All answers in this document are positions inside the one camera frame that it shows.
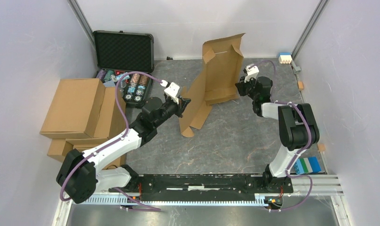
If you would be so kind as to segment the brown cardboard box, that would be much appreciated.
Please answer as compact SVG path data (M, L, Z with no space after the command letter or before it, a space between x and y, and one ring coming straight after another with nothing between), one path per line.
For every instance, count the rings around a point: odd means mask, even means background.
M193 129L201 129L213 104L237 99L235 84L242 70L240 50L243 34L209 40L202 46L203 69L191 84L183 88L182 97L191 102L179 118L180 133L193 137Z

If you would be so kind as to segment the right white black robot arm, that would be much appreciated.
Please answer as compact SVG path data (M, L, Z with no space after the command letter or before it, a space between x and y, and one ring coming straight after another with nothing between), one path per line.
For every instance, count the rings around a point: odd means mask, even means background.
M301 154L320 139L312 107L309 103L271 101L273 81L265 76L242 76L235 86L240 96L251 98L257 116L278 121L281 146L262 179L263 188L274 192L287 183L291 168Z

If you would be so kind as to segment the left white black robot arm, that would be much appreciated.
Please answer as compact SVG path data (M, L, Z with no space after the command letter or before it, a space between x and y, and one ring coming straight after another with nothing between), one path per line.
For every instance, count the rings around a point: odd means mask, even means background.
M105 170L113 160L135 150L157 135L157 128L173 115L182 117L189 98L173 99L165 96L149 98L142 111L128 129L114 138L83 152L70 150L57 174L61 186L60 200L73 200L76 204L86 201L97 189L124 188L132 192L138 187L138 178L124 167Z

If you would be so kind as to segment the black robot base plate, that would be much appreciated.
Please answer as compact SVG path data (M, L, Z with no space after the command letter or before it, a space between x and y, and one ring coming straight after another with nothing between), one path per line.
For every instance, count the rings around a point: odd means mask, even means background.
M288 179L266 187L260 174L143 174L121 190L141 201L253 201L255 194L292 193L293 185Z

